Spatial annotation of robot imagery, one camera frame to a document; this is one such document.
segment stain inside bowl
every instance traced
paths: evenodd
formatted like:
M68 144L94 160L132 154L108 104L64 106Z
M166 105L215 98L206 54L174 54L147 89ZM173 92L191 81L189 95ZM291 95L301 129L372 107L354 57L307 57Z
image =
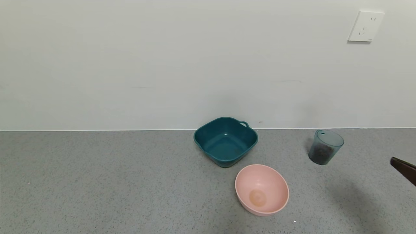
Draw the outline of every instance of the stain inside bowl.
M262 207L266 204L266 194L258 189L253 189L249 195L250 202L257 207Z

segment speckled countertop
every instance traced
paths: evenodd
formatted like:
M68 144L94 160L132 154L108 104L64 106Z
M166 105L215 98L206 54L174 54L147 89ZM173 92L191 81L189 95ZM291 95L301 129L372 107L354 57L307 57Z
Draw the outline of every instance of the speckled countertop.
M193 131L0 132L0 233L414 234L416 129L337 129L327 166L307 156L314 130L258 130L253 150L220 168ZM236 198L249 164L275 168L290 199L257 217Z

